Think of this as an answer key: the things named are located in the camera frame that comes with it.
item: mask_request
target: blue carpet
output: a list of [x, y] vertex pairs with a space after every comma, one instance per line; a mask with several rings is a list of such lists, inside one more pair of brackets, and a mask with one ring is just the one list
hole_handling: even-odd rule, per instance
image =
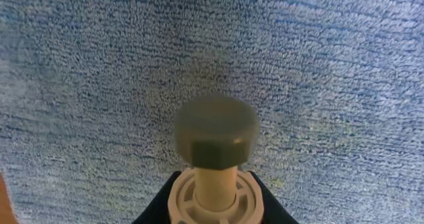
[[300, 223], [424, 223], [424, 0], [0, 0], [0, 162], [25, 223], [130, 223], [192, 97], [258, 112]]

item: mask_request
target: circular base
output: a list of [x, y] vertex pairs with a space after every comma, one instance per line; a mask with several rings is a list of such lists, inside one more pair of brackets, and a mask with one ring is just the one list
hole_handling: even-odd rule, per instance
[[235, 201], [214, 212], [202, 208], [195, 195], [194, 171], [187, 168], [172, 186], [168, 199], [171, 224], [259, 224], [264, 214], [262, 192], [250, 173], [237, 172]]

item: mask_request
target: gray knob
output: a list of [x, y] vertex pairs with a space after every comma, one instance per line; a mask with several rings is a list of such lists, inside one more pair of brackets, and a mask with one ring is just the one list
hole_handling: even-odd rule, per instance
[[196, 168], [224, 170], [247, 162], [259, 123], [254, 109], [230, 97], [202, 97], [176, 117], [178, 154]]

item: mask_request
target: beige cylinder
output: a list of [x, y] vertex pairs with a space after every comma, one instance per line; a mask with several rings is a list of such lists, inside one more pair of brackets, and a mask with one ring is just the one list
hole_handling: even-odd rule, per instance
[[195, 194], [200, 206], [209, 211], [229, 208], [236, 197], [237, 166], [225, 170], [194, 168]]

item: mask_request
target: wooden floor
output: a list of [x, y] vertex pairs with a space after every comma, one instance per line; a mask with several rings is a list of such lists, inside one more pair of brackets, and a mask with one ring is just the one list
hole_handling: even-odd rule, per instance
[[9, 196], [7, 195], [5, 181], [0, 174], [0, 220], [2, 224], [17, 224], [12, 213]]

